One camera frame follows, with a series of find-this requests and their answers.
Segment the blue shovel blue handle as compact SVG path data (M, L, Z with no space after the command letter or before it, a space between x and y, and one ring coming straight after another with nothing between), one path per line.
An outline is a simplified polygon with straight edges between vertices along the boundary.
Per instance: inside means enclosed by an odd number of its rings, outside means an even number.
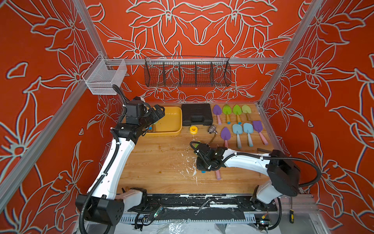
M232 126L232 131L236 135L237 148L241 149L242 148L242 143L241 143L240 135L243 133L243 128L239 124L234 124Z
M243 131L247 134L247 139L248 139L248 145L249 147L253 147L253 140L251 137L251 134L254 132L253 125L251 123L244 123L243 124Z

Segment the pink handled tool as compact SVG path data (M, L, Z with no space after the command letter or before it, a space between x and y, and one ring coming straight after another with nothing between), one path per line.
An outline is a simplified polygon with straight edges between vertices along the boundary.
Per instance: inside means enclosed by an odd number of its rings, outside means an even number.
M229 148L228 141L231 139L231 132L227 127L221 130L221 139L224 141L224 146Z

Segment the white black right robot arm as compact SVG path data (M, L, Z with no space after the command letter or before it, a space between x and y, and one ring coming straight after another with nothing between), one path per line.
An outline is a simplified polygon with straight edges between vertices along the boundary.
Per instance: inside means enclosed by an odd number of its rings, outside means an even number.
M274 199L285 195L296 197L300 188L316 184L322 176L320 168L304 159L286 157L279 150L268 154L240 152L227 147L211 148L208 144L192 141L190 147L197 156L196 167L200 171L218 171L225 168L241 168L263 174L268 181L256 187L254 203L270 204ZM310 165L316 176L309 182L300 183L301 170L295 162Z

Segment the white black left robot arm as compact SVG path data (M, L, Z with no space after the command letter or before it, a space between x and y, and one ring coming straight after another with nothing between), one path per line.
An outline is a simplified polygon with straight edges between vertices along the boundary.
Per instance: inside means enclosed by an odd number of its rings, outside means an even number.
M82 234L87 233L86 221L106 225L105 233L109 233L125 211L145 201L145 190L134 188L118 194L117 188L138 139L165 116L163 106L150 106L140 97L128 100L117 85L112 85L112 88L122 99L123 112L117 125L111 129L113 140L103 167L87 194L79 195L76 199L76 207L80 211L79 231Z

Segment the purple square shovel pink handle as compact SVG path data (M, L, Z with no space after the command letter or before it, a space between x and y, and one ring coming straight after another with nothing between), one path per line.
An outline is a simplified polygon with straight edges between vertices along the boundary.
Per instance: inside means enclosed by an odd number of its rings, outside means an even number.
M261 121L253 121L252 122L253 124L253 128L256 132L258 132L262 142L264 145L268 145L268 141L267 139L265 138L265 136L263 135L262 131L263 131L263 125L261 123Z

